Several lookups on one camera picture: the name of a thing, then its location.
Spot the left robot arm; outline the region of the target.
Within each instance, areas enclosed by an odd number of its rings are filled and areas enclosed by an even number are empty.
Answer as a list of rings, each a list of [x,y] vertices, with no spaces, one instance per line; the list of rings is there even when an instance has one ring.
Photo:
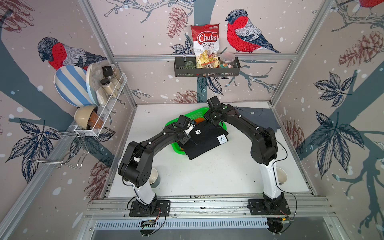
[[[154,137],[137,143],[129,143],[118,168],[123,184],[129,182],[133,187],[137,200],[146,207],[156,202],[156,194],[152,190],[149,178],[152,173],[154,156],[166,146],[190,140],[189,132],[195,127],[196,121],[180,115],[178,120],[164,127]]]

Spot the clear jar with lid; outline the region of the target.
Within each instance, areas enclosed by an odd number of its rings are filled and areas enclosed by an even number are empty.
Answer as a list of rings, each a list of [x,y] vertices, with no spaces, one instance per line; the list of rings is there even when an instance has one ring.
[[[233,68],[235,62],[235,54],[224,52],[220,55],[220,68]]]

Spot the black wall shelf basket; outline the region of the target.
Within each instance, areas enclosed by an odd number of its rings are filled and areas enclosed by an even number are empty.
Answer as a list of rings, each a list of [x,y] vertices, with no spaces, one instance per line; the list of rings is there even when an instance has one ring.
[[[240,62],[235,58],[233,68],[214,68],[214,69],[186,69],[185,65],[192,61],[196,65],[194,57],[176,57],[174,61],[174,72],[176,77],[236,77],[240,74]]]

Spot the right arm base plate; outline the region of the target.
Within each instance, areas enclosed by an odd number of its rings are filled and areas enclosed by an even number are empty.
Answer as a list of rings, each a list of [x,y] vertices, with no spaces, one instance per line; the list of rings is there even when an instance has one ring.
[[[271,199],[265,194],[263,194],[262,199],[249,199],[247,208],[250,210],[252,216],[289,216],[291,214],[284,193],[281,193],[280,196],[275,199]]]

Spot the left cream mug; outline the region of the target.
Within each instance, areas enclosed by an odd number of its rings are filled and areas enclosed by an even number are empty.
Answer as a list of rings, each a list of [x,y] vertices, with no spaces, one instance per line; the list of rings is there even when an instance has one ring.
[[[149,177],[149,183],[151,188],[156,188],[161,182],[158,171],[155,168],[152,168],[151,175]]]

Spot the grey t-shirt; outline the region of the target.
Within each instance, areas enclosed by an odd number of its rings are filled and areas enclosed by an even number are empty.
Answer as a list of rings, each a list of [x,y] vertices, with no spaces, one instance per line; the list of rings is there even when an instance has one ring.
[[[272,128],[276,133],[281,127],[271,109],[236,107],[237,111],[252,123],[263,128]]]

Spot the black t-shirt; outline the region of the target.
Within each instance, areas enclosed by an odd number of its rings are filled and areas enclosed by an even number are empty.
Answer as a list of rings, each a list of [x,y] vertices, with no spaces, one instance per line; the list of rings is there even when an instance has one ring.
[[[203,155],[210,150],[228,142],[229,133],[220,126],[214,126],[209,121],[200,121],[189,132],[190,139],[185,143],[178,142],[181,149],[190,160]]]

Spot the orange t-shirt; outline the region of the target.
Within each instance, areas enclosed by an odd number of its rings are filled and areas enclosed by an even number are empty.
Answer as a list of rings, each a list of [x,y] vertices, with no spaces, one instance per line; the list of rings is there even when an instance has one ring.
[[[199,124],[199,123],[203,122],[204,120],[205,120],[204,118],[197,118],[197,119],[195,119],[195,122],[196,122],[196,124]]]

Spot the white plate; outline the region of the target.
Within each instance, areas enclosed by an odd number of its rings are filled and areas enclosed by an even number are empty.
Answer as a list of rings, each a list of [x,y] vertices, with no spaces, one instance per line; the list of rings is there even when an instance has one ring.
[[[102,67],[104,61],[98,63],[92,63],[88,66],[86,72],[86,87],[89,94],[89,98],[94,105],[99,106],[97,98],[97,90],[101,87],[100,81],[103,79]]]

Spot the blue striped plate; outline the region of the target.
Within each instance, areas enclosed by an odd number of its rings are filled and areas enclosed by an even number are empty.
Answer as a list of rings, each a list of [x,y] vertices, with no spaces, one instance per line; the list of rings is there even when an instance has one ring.
[[[56,71],[54,77],[59,95],[78,108],[93,105],[87,90],[86,73],[86,70],[77,66],[63,66]]]

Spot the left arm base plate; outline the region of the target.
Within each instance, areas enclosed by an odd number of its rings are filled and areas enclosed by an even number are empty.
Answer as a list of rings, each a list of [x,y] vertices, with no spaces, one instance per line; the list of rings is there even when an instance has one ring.
[[[130,210],[130,217],[168,217],[170,215],[171,201],[169,200],[155,200],[150,205],[145,205],[134,200]]]

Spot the right lilac mug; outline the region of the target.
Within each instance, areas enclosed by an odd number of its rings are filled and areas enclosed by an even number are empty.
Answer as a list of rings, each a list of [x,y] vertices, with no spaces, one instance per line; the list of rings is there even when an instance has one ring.
[[[276,168],[277,171],[277,176],[278,176],[278,182],[280,185],[283,185],[287,182],[288,180],[288,175],[287,173],[281,169],[281,168]]]

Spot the green glass jar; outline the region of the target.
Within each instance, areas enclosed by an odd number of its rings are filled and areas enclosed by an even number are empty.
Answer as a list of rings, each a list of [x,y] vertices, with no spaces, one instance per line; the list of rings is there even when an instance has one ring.
[[[187,61],[184,65],[184,69],[196,69],[196,64],[193,61]]]

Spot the Chuba cassava chips bag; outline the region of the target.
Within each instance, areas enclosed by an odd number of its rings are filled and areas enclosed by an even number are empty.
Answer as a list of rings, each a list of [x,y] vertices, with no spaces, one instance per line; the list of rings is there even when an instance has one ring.
[[[219,24],[191,26],[197,69],[215,69],[219,67],[220,49]]]

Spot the spice jar black lid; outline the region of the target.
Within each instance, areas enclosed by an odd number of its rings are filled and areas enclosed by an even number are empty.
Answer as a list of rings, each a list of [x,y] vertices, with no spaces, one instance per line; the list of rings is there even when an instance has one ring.
[[[107,79],[113,79],[115,78],[115,73],[113,71],[112,66],[104,66],[102,67],[103,70],[103,76]]]

